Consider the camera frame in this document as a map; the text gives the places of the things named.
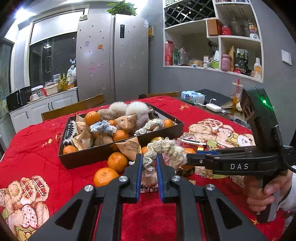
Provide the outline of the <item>person's right hand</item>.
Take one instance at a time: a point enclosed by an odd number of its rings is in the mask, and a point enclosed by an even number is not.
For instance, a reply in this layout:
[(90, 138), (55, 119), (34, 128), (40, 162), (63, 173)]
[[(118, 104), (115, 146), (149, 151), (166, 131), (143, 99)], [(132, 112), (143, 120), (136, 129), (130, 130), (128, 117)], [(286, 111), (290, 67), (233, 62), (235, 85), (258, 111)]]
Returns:
[(279, 174), (271, 180), (264, 188), (259, 188), (259, 182), (255, 177), (245, 176), (245, 193), (247, 195), (247, 204), (252, 211), (259, 212), (267, 208), (275, 200), (273, 194), (280, 192), (280, 201), (290, 192), (292, 187), (292, 171), (288, 170), (286, 174)]

